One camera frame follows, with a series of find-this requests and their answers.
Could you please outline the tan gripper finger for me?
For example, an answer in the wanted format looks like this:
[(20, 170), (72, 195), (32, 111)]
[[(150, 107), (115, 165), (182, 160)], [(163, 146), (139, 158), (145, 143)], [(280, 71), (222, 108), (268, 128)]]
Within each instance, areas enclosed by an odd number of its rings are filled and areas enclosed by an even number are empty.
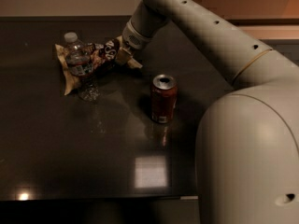
[(115, 62), (118, 65), (124, 65), (130, 61), (133, 57), (133, 53), (129, 47), (120, 47), (115, 57)]

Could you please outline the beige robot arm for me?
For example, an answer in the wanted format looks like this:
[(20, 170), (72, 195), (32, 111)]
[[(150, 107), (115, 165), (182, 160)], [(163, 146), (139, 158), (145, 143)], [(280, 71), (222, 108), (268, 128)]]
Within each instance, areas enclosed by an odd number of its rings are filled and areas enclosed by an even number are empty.
[(299, 67), (193, 0), (142, 0), (123, 63), (172, 21), (234, 87), (196, 136), (201, 224), (299, 224)]

